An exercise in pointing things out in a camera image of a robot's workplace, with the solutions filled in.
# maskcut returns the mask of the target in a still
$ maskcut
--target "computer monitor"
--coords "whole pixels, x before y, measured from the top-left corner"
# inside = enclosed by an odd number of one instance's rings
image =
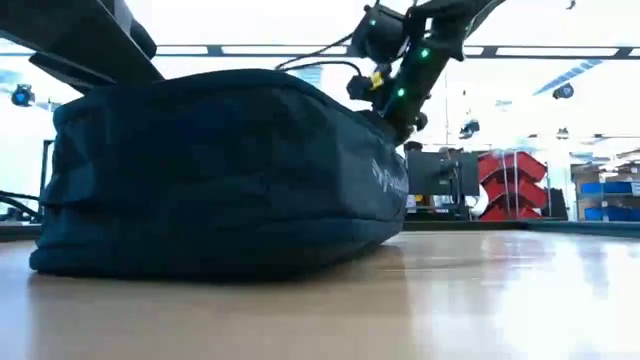
[[[443,172],[447,155],[436,152],[407,152],[409,167],[409,193],[420,195],[452,195],[457,193],[458,180],[450,173]],[[478,155],[475,153],[453,154],[451,160],[460,164],[462,193],[465,196],[479,196]]]

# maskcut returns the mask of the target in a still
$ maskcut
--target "table surface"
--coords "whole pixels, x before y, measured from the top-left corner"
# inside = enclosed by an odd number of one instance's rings
[[[640,246],[532,232],[406,233],[302,282],[34,274],[0,244],[0,359],[638,359]]]

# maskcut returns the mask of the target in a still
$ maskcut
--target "black cable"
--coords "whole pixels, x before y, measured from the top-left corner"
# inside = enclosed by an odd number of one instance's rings
[[[28,206],[22,204],[16,199],[10,198],[8,196],[0,195],[0,203],[5,203],[7,205],[13,206],[14,208],[22,211],[23,213],[31,216],[38,222],[42,221],[42,215],[38,214],[37,211],[30,209]]]
[[[447,160],[449,161],[454,160],[453,157],[451,156],[450,149],[447,149],[446,155],[447,155]],[[466,206],[466,203],[465,203],[466,199],[464,198],[464,194],[462,191],[463,185],[462,185],[462,176],[460,172],[462,172],[462,168],[460,166],[460,163],[456,161],[456,164],[451,171],[451,175],[453,176],[449,178],[449,187],[451,189],[451,200],[457,206],[458,208],[457,210],[459,212],[463,211],[464,207]]]
[[[467,207],[467,199],[464,195],[463,183],[462,183],[462,165],[458,163],[458,170],[455,172],[456,186],[458,188],[458,211],[461,212],[461,216],[464,216],[465,220],[470,220],[469,208]]]
[[[343,37],[342,39],[340,39],[340,40],[338,40],[338,41],[336,41],[336,42],[334,42],[332,44],[329,44],[329,45],[323,47],[320,50],[316,50],[316,51],[314,51],[312,53],[309,53],[309,54],[306,54],[306,55],[297,56],[297,57],[295,57],[293,59],[289,59],[289,60],[287,60],[287,61],[285,61],[283,63],[278,64],[275,69],[278,70],[278,71],[281,71],[281,69],[287,64],[291,64],[292,62],[296,62],[296,61],[299,61],[299,60],[302,60],[302,59],[305,59],[305,58],[309,58],[309,57],[313,57],[315,55],[322,54],[323,52],[331,49],[332,47],[336,47],[336,46],[342,44],[343,42],[351,39],[352,36],[353,36],[353,33],[350,33],[349,35]]]
[[[471,20],[471,24],[469,24],[469,28],[467,29],[467,34],[465,38],[469,38],[471,34],[473,34],[482,23],[487,20],[489,14],[491,14],[498,6],[504,3],[506,0],[489,0],[485,6],[476,14],[476,16]]]
[[[0,196],[6,196],[6,197],[11,197],[11,198],[16,198],[16,199],[40,201],[40,198],[37,197],[37,196],[12,193],[12,192],[9,192],[9,191],[2,191],[2,190],[0,190]]]
[[[351,68],[353,68],[357,73],[358,76],[362,76],[362,71],[360,71],[360,68],[350,62],[350,61],[344,61],[344,60],[324,60],[324,61],[314,61],[311,63],[306,63],[306,64],[302,64],[302,65],[295,65],[295,66],[290,66],[288,68],[281,68],[279,69],[279,71],[282,72],[287,72],[287,71],[291,71],[291,70],[298,70],[298,69],[304,69],[310,66],[316,66],[316,65],[346,65],[349,66]]]

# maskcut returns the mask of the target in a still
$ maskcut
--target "fluorescent light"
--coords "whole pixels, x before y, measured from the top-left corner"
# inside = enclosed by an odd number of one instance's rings
[[[610,178],[610,177],[614,177],[614,176],[618,176],[617,172],[613,172],[613,171],[609,171],[609,172],[603,172],[600,174],[600,176],[602,176],[603,178]]]
[[[163,46],[159,45],[158,55],[206,55],[209,51],[206,46]]]
[[[464,54],[465,55],[480,55],[484,51],[484,47],[482,46],[465,46]]]
[[[28,47],[21,46],[14,43],[7,43],[0,45],[0,54],[35,54],[35,51]]]
[[[601,170],[607,170],[607,171],[608,170],[615,170],[618,167],[620,167],[620,166],[622,166],[622,165],[624,165],[624,164],[626,164],[628,162],[630,162],[630,161],[626,160],[626,159],[624,159],[624,160],[623,159],[615,159],[615,160],[609,161],[608,163],[606,163],[604,165],[600,165],[600,169]]]
[[[613,56],[617,48],[543,48],[501,47],[496,54],[503,56]]]
[[[241,54],[282,54],[297,55],[310,54],[319,51],[323,46],[234,46],[228,45],[222,47],[225,54],[241,55]],[[346,46],[336,46],[322,52],[330,55],[345,55],[347,53]]]
[[[634,153],[634,154],[631,154],[629,156],[625,156],[622,159],[624,159],[626,161],[638,161],[638,160],[640,160],[640,154]]]

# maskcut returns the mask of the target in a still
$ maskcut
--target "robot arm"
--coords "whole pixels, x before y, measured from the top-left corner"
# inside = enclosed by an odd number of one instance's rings
[[[0,1],[0,38],[35,50],[32,64],[81,93],[163,79],[150,61],[156,44],[124,0]]]
[[[505,0],[432,0],[401,15],[383,5],[365,7],[350,46],[353,55],[377,64],[371,78],[354,77],[352,99],[370,101],[373,111],[404,143],[425,121],[424,102],[450,58],[464,60],[463,43]],[[425,31],[427,20],[431,28]],[[395,77],[391,63],[402,59]]]

